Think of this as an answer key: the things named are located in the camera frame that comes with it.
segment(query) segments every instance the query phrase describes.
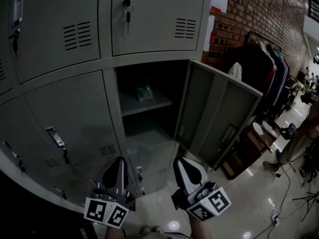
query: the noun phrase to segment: clothing rack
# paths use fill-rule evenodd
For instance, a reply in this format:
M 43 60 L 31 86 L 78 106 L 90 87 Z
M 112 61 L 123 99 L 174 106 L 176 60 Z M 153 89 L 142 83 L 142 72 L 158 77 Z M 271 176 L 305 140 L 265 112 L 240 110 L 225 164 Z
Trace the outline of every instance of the clothing rack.
M 270 39 L 268 39 L 267 37 L 265 37 L 264 35 L 262 35 L 261 33 L 257 32 L 257 31 L 249 31 L 247 34 L 246 34 L 246 37 L 245 37 L 245 40 L 244 40 L 244 45 L 247 45 L 248 44 L 248 41 L 249 41 L 249 38 L 252 36 L 252 35 L 255 35 L 255 36 L 258 36 L 262 41 L 267 41 L 269 44 L 273 44 L 275 46 L 277 46 L 279 48 L 279 51 L 281 52 L 281 46 L 274 43 L 273 41 L 271 41 Z

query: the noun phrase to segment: person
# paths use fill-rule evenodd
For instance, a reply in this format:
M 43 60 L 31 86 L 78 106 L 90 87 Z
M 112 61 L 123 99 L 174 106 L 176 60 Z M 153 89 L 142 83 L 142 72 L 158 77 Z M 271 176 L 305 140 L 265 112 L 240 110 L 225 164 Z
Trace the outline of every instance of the person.
M 319 80 L 318 77 L 319 77 L 319 76 L 316 75 L 316 83 L 315 83 L 315 85 L 314 85 L 314 89 L 316 89 L 316 87 L 317 87 L 317 85 L 318 85 L 318 80 Z
M 310 107 L 308 116 L 301 126 L 296 129 L 295 136 L 288 142 L 283 151 L 276 151 L 278 162 L 272 164 L 268 161 L 264 161 L 264 167 L 271 173 L 276 173 L 280 167 L 288 162 L 292 162 L 296 154 L 302 155 L 302 152 L 304 152 L 318 136 L 319 99 Z
M 314 75 L 314 73 L 311 73 L 311 84 L 310 84 L 310 91 L 313 89 L 314 84 L 316 84 L 317 79 Z
M 188 214 L 192 239 L 211 239 L 211 235 L 205 223 L 197 220 L 193 215 Z M 189 238 L 179 233 L 164 233 L 161 227 L 155 227 L 155 232 L 151 232 L 150 227 L 143 227 L 139 235 L 127 236 L 127 239 L 186 239 Z M 108 227 L 105 239 L 124 239 L 121 229 Z

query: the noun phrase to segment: locker door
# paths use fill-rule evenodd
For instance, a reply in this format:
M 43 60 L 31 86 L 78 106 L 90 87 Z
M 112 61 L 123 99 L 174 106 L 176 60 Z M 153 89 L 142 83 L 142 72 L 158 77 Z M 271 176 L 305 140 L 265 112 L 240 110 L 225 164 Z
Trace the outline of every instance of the locker door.
M 130 155 L 134 176 L 138 187 L 157 184 L 161 176 L 166 176 L 174 151 L 174 141 Z
M 25 94 L 44 132 L 73 167 L 104 162 L 120 154 L 102 72 L 73 77 Z M 59 144 L 53 135 L 60 137 Z
M 9 36 L 20 83 L 73 64 L 98 59 L 98 0 L 9 0 Z
M 0 106 L 0 120 L 0 149 L 16 165 L 20 158 L 28 176 L 45 186 L 45 176 L 65 170 L 34 130 L 17 99 Z
M 221 71 L 190 61 L 175 139 L 214 166 L 247 125 L 261 96 Z
M 156 191 L 159 191 L 166 187 L 166 179 L 167 174 L 162 174 L 153 180 L 152 182 L 144 183 L 143 185 L 139 185 L 140 195 L 146 196 L 152 194 Z
M 51 176 L 46 188 L 59 197 L 84 207 L 85 199 L 91 195 L 92 186 L 83 182 L 75 171 L 67 170 L 60 175 Z
M 1 28 L 1 22 L 2 22 L 2 3 L 3 0 L 0 0 L 0 29 Z M 0 32 L 0 95 L 4 92 L 7 92 L 12 88 L 12 83 L 10 81 L 5 60 L 4 60 L 4 54 L 2 49 L 2 33 Z
M 131 5 L 128 31 L 122 0 L 112 0 L 113 56 L 196 50 L 203 0 L 131 0 Z

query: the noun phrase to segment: tripod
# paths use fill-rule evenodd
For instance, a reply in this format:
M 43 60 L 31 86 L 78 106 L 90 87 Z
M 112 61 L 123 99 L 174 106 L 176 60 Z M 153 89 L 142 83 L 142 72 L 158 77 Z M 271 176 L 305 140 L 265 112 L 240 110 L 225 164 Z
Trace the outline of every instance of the tripod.
M 301 220 L 301 222 L 304 221 L 305 217 L 306 217 L 307 214 L 309 213 L 309 211 L 310 211 L 311 207 L 313 206 L 313 204 L 314 204 L 315 202 L 319 203 L 319 200 L 317 199 L 318 196 L 319 196 L 319 191 L 315 194 L 315 193 L 310 192 L 310 190 L 309 190 L 308 195 L 307 195 L 306 197 L 294 198 L 294 199 L 293 199 L 293 201 L 294 201 L 294 200 L 305 200 L 305 201 L 307 202 L 307 213 L 306 213 L 306 215 L 303 217 L 303 219 Z

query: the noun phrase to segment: red brick wall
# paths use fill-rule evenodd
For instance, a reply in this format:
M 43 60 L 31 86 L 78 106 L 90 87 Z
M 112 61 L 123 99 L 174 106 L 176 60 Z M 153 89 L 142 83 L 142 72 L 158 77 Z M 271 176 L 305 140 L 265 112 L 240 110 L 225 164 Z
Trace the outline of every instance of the red brick wall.
M 213 39 L 203 63 L 222 70 L 228 52 L 242 45 L 251 30 L 282 47 L 293 76 L 310 60 L 303 36 L 304 0 L 228 0 L 226 13 L 211 10 L 211 14 L 215 15 Z

